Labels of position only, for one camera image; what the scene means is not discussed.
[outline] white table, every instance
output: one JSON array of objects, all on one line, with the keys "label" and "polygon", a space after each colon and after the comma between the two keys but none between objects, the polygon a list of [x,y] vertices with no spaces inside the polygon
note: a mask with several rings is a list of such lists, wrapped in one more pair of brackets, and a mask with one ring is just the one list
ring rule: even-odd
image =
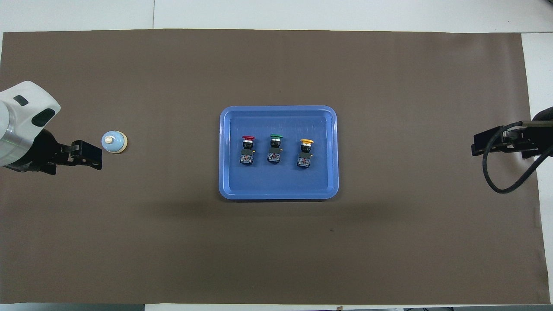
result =
[{"label": "white table", "polygon": [[[0,0],[0,36],[4,32],[152,28],[523,33],[531,115],[553,106],[553,4],[546,0]],[[548,159],[538,169],[538,185],[547,270],[553,276],[551,172],[553,160]],[[549,288],[553,297],[551,277]],[[336,307],[174,304],[147,305],[146,310],[320,310]],[[399,307],[348,305],[345,309]]]}]

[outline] blue tray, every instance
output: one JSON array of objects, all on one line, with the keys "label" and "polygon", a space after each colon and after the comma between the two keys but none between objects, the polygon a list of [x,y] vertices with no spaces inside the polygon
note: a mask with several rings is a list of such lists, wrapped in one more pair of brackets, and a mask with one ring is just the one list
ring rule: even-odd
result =
[{"label": "blue tray", "polygon": [[[267,161],[270,134],[284,136],[280,163]],[[240,163],[242,136],[254,162]],[[300,139],[314,141],[309,168],[296,165]],[[338,192],[336,113],[328,106],[233,106],[221,112],[219,191],[231,200],[329,199]]]}]

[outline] brown paper backdrop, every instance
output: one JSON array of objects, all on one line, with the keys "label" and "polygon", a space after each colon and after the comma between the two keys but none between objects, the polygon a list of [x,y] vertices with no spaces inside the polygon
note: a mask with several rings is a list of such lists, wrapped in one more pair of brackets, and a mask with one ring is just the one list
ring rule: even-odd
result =
[{"label": "brown paper backdrop", "polygon": [[[549,302],[536,178],[496,194],[470,152],[530,117],[519,34],[7,33],[0,78],[59,101],[59,142],[130,139],[101,171],[0,171],[3,303]],[[220,196],[232,105],[334,108],[338,194]],[[493,178],[528,165],[495,154]]]}]

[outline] tray rim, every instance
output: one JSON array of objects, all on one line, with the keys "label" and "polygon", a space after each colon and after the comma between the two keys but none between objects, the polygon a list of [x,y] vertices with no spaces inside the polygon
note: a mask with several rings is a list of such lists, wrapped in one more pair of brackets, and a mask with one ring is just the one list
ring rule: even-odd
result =
[{"label": "tray rim", "polygon": [[[332,180],[334,186],[326,193],[310,193],[306,194],[303,197],[298,198],[298,196],[290,196],[289,194],[248,194],[248,195],[237,195],[228,193],[225,191],[224,181],[225,181],[225,121],[227,120],[227,115],[230,112],[235,111],[327,111],[331,115],[331,128],[332,140],[334,142],[332,149]],[[221,195],[228,200],[317,200],[317,199],[330,199],[334,197],[340,188],[340,178],[339,178],[339,167],[338,167],[338,127],[337,127],[337,116],[336,112],[332,107],[326,105],[288,105],[288,106],[229,106],[223,109],[219,116],[219,192]]]}]

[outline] black cable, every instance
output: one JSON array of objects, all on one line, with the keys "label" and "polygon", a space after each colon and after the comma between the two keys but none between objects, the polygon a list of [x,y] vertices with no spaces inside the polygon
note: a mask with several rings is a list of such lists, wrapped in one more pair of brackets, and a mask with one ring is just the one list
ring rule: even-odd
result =
[{"label": "black cable", "polygon": [[512,184],[511,186],[505,188],[505,189],[499,189],[493,182],[492,182],[492,179],[489,177],[489,173],[488,173],[488,155],[489,155],[489,152],[490,150],[492,150],[492,146],[493,146],[493,143],[495,142],[495,140],[497,138],[499,138],[499,136],[501,136],[501,134],[503,132],[505,132],[506,130],[512,128],[512,127],[515,127],[515,126],[521,126],[522,125],[522,121],[519,121],[519,122],[514,122],[514,123],[511,123],[509,125],[506,125],[506,126],[503,126],[501,127],[499,130],[497,130],[497,132],[489,139],[488,141],[488,144],[486,145],[486,148],[484,149],[484,153],[482,155],[482,171],[484,172],[484,178],[486,179],[486,182],[488,183],[488,185],[490,186],[490,188],[493,189],[493,191],[497,192],[497,193],[509,193],[513,190],[515,190],[516,188],[520,187],[520,185],[522,185],[523,182],[525,182],[528,177],[530,177],[530,175],[532,175],[532,173],[536,170],[536,168],[538,168],[538,166],[541,164],[541,162],[543,162],[549,155],[551,155],[553,153],[553,144],[548,148],[546,149],[538,158],[536,161],[534,161],[532,163],[532,165],[530,165],[530,167],[524,172],[524,174],[522,174],[522,176],[520,176],[520,178],[515,181],[514,184]]}]

